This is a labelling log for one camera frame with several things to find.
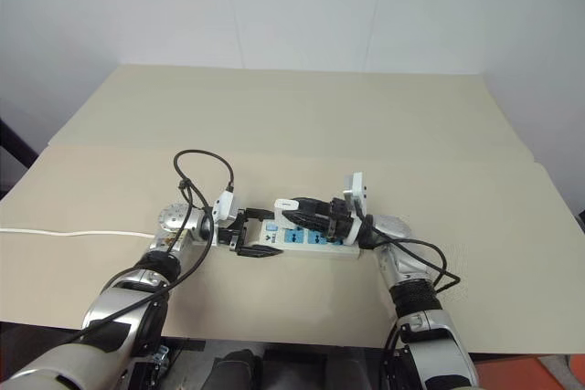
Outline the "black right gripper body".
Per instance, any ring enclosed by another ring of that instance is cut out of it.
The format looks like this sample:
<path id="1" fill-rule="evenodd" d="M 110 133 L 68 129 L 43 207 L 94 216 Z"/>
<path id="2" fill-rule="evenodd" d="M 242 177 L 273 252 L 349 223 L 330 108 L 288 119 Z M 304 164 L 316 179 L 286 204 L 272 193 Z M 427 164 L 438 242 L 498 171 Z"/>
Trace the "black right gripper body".
<path id="1" fill-rule="evenodd" d="M 328 205 L 328 226 L 325 237 L 328 242 L 353 244 L 355 213 L 352 207 L 341 198 L 333 198 Z"/>

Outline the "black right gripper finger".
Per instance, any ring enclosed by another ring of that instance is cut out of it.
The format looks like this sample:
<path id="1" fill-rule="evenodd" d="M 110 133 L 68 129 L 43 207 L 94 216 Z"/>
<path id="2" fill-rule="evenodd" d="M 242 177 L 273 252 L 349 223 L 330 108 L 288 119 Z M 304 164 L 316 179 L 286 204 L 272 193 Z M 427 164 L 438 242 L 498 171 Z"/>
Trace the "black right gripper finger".
<path id="1" fill-rule="evenodd" d="M 328 214 L 330 203 L 309 197 L 296 197 L 298 210 L 306 214 Z"/>
<path id="2" fill-rule="evenodd" d="M 299 210 L 284 210 L 282 215 L 298 227 L 313 231 L 327 231 L 329 228 L 329 218 L 327 216 L 318 216 L 317 214 Z"/>

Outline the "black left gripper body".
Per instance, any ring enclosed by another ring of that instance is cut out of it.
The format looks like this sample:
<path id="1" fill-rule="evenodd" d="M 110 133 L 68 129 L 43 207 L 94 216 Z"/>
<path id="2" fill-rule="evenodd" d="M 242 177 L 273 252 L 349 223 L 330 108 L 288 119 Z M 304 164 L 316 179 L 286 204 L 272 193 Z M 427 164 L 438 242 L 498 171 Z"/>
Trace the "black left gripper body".
<path id="1" fill-rule="evenodd" d="M 240 254 L 245 246 L 248 220 L 247 210 L 240 209 L 233 222 L 218 228 L 217 244 L 227 246 L 230 251 Z"/>

